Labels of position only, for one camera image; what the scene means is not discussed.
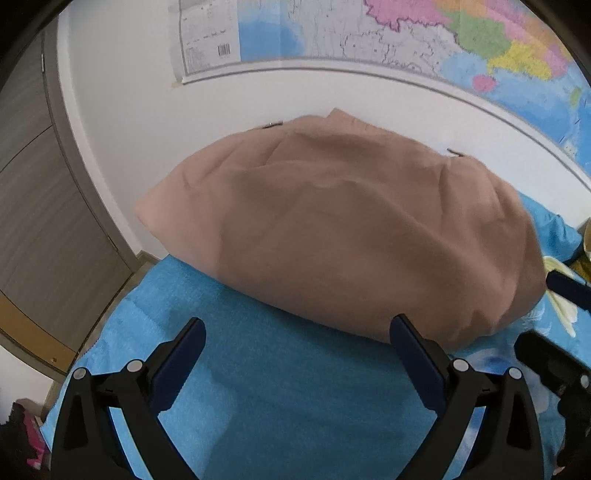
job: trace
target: gray door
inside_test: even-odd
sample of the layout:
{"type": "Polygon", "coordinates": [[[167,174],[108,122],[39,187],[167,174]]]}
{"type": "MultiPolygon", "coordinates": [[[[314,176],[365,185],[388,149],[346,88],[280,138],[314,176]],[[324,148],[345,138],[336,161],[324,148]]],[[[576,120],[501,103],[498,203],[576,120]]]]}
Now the gray door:
{"type": "Polygon", "coordinates": [[[36,40],[0,92],[0,293],[78,351],[131,273],[62,155],[36,40]]]}

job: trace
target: blue fabric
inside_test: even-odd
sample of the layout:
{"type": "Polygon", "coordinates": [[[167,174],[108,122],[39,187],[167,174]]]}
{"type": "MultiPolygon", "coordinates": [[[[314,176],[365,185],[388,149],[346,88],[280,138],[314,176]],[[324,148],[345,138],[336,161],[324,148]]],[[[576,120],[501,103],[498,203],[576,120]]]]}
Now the blue fabric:
{"type": "MultiPolygon", "coordinates": [[[[544,252],[572,256],[578,244],[571,229],[543,207],[524,203],[536,223],[541,220],[544,252]]],[[[76,367],[93,374],[118,371],[175,337],[192,316],[204,320],[207,343],[173,407],[159,418],[202,480],[392,480],[434,421],[390,346],[269,307],[173,257],[124,298],[76,367]]],[[[512,348],[517,335],[536,328],[591,365],[584,348],[590,320],[580,312],[571,338],[544,297],[528,316],[457,355],[476,369],[503,372],[518,363],[512,348]]],[[[557,399],[532,372],[524,368],[524,374],[539,413],[549,478],[564,422],[557,399]]],[[[48,445],[64,391],[41,429],[48,445]]],[[[149,479],[121,412],[114,410],[113,417],[136,476],[149,479]]],[[[478,411],[447,478],[460,473],[481,419],[478,411]]]]}
{"type": "Polygon", "coordinates": [[[552,213],[527,195],[520,193],[519,196],[534,221],[542,254],[561,262],[570,260],[583,242],[581,234],[566,225],[560,215],[552,213]]]}

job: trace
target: baseboard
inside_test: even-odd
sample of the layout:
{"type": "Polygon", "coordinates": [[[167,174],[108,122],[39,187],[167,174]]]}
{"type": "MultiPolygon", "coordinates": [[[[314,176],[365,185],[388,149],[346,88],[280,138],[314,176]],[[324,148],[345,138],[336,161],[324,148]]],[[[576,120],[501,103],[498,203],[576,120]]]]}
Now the baseboard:
{"type": "Polygon", "coordinates": [[[63,381],[61,382],[53,382],[47,393],[47,397],[45,398],[45,403],[41,409],[41,419],[45,421],[47,419],[47,414],[50,410],[55,406],[57,403],[57,399],[60,396],[61,386],[64,384],[63,381]]]}
{"type": "Polygon", "coordinates": [[[137,254],[138,257],[138,261],[139,261],[139,265],[142,266],[145,263],[150,263],[152,265],[157,264],[160,259],[156,258],[155,256],[153,256],[152,254],[149,254],[148,252],[142,250],[139,254],[137,254]]]}

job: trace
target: pink object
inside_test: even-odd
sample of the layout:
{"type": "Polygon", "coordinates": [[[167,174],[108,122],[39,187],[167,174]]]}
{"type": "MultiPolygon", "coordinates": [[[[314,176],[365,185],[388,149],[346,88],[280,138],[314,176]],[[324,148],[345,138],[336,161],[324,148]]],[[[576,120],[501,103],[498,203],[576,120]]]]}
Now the pink object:
{"type": "Polygon", "coordinates": [[[390,321],[454,349],[545,292],[508,183],[342,111],[222,138],[138,203],[166,250],[286,312],[389,343],[390,321]]]}
{"type": "Polygon", "coordinates": [[[479,93],[488,93],[495,89],[496,80],[488,75],[476,75],[472,79],[472,87],[479,93]]]}
{"type": "Polygon", "coordinates": [[[39,431],[39,426],[37,425],[35,417],[33,417],[33,415],[27,410],[25,410],[24,424],[27,429],[29,445],[31,445],[31,447],[35,449],[35,452],[37,452],[37,458],[27,459],[27,464],[35,470],[40,470],[41,465],[43,464],[43,457],[48,452],[47,445],[39,431]]]}
{"type": "Polygon", "coordinates": [[[450,19],[437,8],[434,0],[365,0],[368,15],[379,24],[400,31],[400,21],[410,20],[423,25],[447,25],[450,19]]]}

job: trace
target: map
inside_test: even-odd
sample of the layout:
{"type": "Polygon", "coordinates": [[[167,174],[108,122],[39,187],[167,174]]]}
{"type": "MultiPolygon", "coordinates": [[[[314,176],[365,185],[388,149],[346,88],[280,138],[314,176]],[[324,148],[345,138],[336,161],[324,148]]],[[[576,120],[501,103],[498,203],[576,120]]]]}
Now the map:
{"type": "Polygon", "coordinates": [[[591,175],[591,89],[556,35],[518,0],[178,0],[175,7],[184,83],[292,59],[408,69],[503,106],[591,175]]]}

